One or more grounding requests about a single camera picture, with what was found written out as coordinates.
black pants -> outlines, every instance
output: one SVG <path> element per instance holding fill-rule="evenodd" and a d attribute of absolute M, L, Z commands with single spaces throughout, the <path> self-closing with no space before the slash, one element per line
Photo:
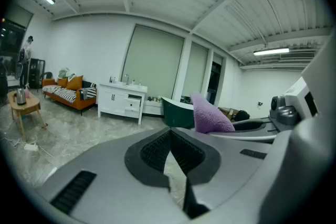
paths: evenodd
<path fill-rule="evenodd" d="M 28 79 L 28 64 L 24 63 L 20 77 L 20 86 L 24 87 L 27 84 L 27 79 Z"/>

table leg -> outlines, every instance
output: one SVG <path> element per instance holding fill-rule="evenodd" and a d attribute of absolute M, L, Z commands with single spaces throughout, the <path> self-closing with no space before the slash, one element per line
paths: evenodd
<path fill-rule="evenodd" d="M 36 112 L 37 112 L 37 115 L 38 115 L 38 119 L 40 120 L 40 123 L 41 123 L 41 125 L 42 125 L 42 128 L 43 128 L 44 130 L 46 130 L 47 128 L 46 128 L 46 126 L 45 126 L 45 124 L 44 124 L 44 122 L 43 122 L 43 120 L 42 120 L 41 115 L 40 115 L 38 105 L 36 106 Z"/>
<path fill-rule="evenodd" d="M 19 111 L 19 119 L 20 119 L 20 125 L 21 125 L 21 131 L 22 131 L 23 139 L 24 139 L 24 141 L 26 141 L 25 130 L 23 129 L 23 123 L 22 123 L 22 117 L 21 117 L 21 112 L 20 111 Z"/>

tiled floor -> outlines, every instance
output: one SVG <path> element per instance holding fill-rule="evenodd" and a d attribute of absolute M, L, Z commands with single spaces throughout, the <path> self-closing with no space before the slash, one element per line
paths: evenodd
<path fill-rule="evenodd" d="M 47 130 L 40 127 L 35 112 L 25 116 L 23 125 L 27 142 L 36 141 L 51 156 L 41 148 L 38 152 L 26 151 L 21 144 L 14 148 L 11 142 L 4 139 L 1 140 L 1 146 L 8 164 L 33 187 L 42 185 L 55 168 L 98 143 L 166 126 L 161 118 L 148 116 L 142 118 L 141 125 L 138 125 L 137 119 L 105 113 L 98 118 L 95 107 L 84 111 L 81 116 L 73 108 L 49 97 L 44 99 L 40 90 L 38 93 L 32 90 L 32 93 L 40 98 L 40 113 L 48 126 Z M 9 104 L 0 108 L 0 134 L 1 138 L 11 140 L 22 137 L 19 119 L 15 116 L 13 121 Z M 171 153 L 168 155 L 164 173 L 170 178 L 173 200 L 182 206 L 186 178 Z"/>

electric kettle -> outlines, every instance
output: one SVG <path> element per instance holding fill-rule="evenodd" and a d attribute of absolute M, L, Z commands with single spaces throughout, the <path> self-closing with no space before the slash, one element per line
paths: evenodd
<path fill-rule="evenodd" d="M 23 87 L 19 87 L 16 90 L 16 103 L 18 105 L 26 104 L 25 89 Z"/>

pink object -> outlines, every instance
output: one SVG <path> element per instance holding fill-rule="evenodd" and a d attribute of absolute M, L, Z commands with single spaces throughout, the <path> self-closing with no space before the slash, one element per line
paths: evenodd
<path fill-rule="evenodd" d="M 26 84 L 26 88 L 25 88 L 25 96 L 26 96 L 26 98 L 29 98 L 29 90 L 28 90 L 28 87 L 29 87 L 29 83 Z"/>
<path fill-rule="evenodd" d="M 203 96 L 199 93 L 193 93 L 191 99 L 194 105 L 195 131 L 203 134 L 208 132 L 235 132 L 231 121 Z"/>

